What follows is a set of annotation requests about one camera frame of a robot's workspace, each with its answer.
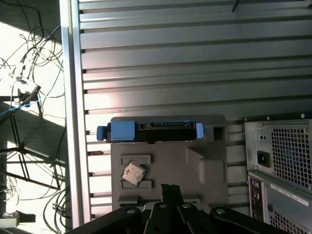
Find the electronic device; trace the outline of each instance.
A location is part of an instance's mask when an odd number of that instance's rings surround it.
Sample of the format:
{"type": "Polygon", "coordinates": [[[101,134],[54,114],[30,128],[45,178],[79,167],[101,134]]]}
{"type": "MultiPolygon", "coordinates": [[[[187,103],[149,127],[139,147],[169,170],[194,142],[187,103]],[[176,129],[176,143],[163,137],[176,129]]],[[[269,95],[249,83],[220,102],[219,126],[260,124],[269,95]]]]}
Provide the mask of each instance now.
{"type": "Polygon", "coordinates": [[[97,140],[108,143],[155,143],[193,141],[204,137],[204,126],[194,121],[135,122],[112,121],[97,127],[97,140]]]}
{"type": "Polygon", "coordinates": [[[312,231],[311,118],[244,119],[251,216],[292,234],[312,231]]]}
{"type": "Polygon", "coordinates": [[[260,172],[249,172],[251,216],[291,234],[312,231],[312,195],[260,172]]]}
{"type": "Polygon", "coordinates": [[[245,123],[249,171],[259,171],[312,193],[311,125],[309,119],[245,123]]]}

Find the label sticker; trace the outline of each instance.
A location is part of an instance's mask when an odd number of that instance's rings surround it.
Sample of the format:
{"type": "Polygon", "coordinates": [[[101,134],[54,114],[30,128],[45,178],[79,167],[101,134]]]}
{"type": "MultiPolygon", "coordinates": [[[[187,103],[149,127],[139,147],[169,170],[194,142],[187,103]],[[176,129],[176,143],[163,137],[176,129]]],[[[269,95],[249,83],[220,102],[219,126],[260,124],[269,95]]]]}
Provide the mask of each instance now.
{"type": "Polygon", "coordinates": [[[271,188],[282,193],[282,194],[284,194],[284,195],[286,195],[286,196],[288,196],[288,197],[290,197],[290,198],[292,198],[293,200],[295,200],[297,202],[300,202],[301,204],[303,204],[305,206],[309,206],[309,203],[306,200],[304,200],[304,199],[302,199],[302,198],[300,198],[300,197],[298,197],[298,196],[296,196],[296,195],[294,195],[294,194],[292,194],[292,193],[290,193],[284,189],[281,189],[280,187],[277,187],[276,185],[271,184],[271,188]]]}

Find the black mount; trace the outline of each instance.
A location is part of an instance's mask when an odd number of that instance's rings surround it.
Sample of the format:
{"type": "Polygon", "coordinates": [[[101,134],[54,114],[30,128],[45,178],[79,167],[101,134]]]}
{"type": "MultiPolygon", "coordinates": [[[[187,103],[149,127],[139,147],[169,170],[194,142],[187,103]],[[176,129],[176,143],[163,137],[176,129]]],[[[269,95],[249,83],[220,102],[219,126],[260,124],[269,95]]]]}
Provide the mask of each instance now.
{"type": "Polygon", "coordinates": [[[249,216],[225,207],[216,207],[210,214],[196,204],[184,203],[180,187],[161,185],[161,202],[151,202],[144,211],[124,206],[75,228],[68,234],[217,234],[253,233],[286,234],[249,216]]]}

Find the blue latch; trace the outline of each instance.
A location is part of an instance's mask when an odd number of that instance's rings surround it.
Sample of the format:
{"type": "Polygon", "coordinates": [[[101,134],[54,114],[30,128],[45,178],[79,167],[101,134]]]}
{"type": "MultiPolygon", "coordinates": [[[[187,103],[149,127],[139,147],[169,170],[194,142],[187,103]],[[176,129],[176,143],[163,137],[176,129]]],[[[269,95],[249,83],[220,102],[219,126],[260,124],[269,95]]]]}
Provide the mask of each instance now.
{"type": "Polygon", "coordinates": [[[202,123],[196,123],[196,138],[204,138],[204,125],[202,123]]]}
{"type": "Polygon", "coordinates": [[[97,140],[104,140],[106,139],[106,131],[107,127],[105,126],[98,126],[97,127],[97,140]]]}
{"type": "Polygon", "coordinates": [[[112,140],[135,140],[135,121],[112,121],[111,128],[112,140]]]}

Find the computer tower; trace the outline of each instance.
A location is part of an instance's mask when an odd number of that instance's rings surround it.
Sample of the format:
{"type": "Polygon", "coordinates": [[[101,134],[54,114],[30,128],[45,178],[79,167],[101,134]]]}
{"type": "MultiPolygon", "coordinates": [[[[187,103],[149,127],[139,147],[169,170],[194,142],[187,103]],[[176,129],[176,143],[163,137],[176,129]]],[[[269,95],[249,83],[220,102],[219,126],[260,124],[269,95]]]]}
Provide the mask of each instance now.
{"type": "Polygon", "coordinates": [[[291,234],[312,232],[312,195],[260,172],[249,172],[251,216],[291,234]]]}
{"type": "Polygon", "coordinates": [[[311,120],[245,123],[248,171],[259,171],[312,193],[311,120]]]}
{"type": "Polygon", "coordinates": [[[251,216],[289,233],[312,232],[312,116],[245,118],[251,216]]]}

